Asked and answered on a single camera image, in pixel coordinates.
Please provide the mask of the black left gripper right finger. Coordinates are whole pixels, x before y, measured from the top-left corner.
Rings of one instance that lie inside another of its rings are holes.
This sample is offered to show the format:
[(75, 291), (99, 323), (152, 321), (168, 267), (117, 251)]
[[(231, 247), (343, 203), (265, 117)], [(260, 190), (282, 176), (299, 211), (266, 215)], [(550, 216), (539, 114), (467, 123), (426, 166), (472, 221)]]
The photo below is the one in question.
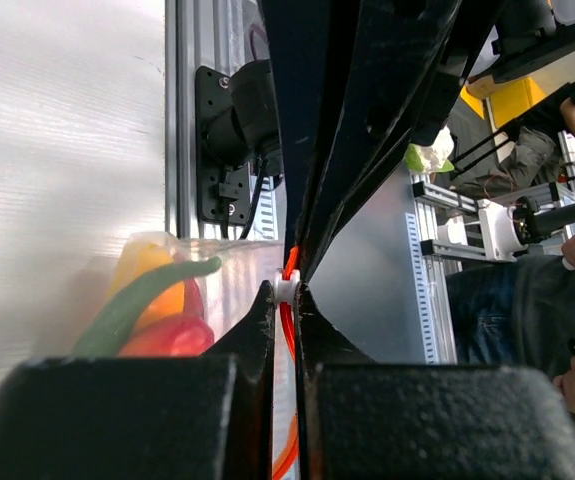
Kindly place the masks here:
[(575, 479), (575, 431), (541, 372), (371, 360), (295, 297), (305, 479)]

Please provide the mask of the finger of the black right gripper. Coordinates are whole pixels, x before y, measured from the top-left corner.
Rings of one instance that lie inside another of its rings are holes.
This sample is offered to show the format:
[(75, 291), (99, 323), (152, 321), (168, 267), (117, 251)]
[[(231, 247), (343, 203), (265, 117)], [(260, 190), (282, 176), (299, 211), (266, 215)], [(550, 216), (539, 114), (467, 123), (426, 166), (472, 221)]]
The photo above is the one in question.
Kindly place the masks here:
[(323, 130), (338, 120), (359, 17), (358, 1), (261, 1), (287, 195), (285, 245), (305, 252), (326, 149)]
[(310, 280), (334, 237), (401, 162), (445, 124), (502, 1), (360, 1), (332, 11), (317, 145), (299, 226)]

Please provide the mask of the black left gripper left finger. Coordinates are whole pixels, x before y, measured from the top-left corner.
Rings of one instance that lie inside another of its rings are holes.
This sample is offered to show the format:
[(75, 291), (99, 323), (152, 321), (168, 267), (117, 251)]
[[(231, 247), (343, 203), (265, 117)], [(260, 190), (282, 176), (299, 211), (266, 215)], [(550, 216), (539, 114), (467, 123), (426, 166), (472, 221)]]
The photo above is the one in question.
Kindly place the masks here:
[(0, 384), (0, 479), (267, 479), (275, 307), (187, 358), (51, 358)]

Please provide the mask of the green chili pepper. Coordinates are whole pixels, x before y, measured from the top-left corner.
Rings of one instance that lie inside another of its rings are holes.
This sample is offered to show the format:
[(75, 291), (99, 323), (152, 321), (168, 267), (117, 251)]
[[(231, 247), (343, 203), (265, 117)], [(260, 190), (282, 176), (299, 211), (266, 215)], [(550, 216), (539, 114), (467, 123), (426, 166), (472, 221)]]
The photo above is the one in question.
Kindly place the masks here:
[(221, 265), (221, 259), (214, 256), (202, 261), (169, 263), (142, 274), (105, 304), (75, 343), (71, 355), (76, 358), (117, 355), (141, 314), (157, 297), (177, 283), (211, 275)]

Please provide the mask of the clear zip top bag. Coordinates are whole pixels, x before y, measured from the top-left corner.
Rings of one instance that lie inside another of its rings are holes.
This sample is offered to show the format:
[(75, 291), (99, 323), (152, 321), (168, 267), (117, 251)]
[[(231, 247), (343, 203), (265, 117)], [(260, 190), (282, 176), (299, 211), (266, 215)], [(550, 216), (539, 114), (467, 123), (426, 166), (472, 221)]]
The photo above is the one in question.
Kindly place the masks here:
[[(207, 277), (178, 283), (160, 294), (136, 322), (132, 335), (166, 318), (189, 322), (198, 317), (223, 337), (246, 314), (258, 287), (273, 281), (283, 260), (283, 243), (254, 233), (250, 240), (177, 239), (165, 232), (132, 235), (118, 258), (107, 296), (113, 297), (141, 275), (171, 262), (206, 260), (217, 256), (220, 269)], [(296, 479), (296, 387), (294, 355), (275, 316), (273, 376), (272, 477)]]

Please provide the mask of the yellow orange mango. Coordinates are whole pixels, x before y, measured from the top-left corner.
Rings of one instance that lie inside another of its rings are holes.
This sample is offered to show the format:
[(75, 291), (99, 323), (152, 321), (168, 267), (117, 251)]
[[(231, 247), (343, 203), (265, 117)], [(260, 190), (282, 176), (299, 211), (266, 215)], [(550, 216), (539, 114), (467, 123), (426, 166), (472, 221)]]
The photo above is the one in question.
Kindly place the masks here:
[(180, 314), (185, 307), (185, 283), (164, 267), (174, 265), (173, 249), (164, 243), (136, 238), (123, 248), (106, 299), (125, 288), (138, 302), (132, 333)]

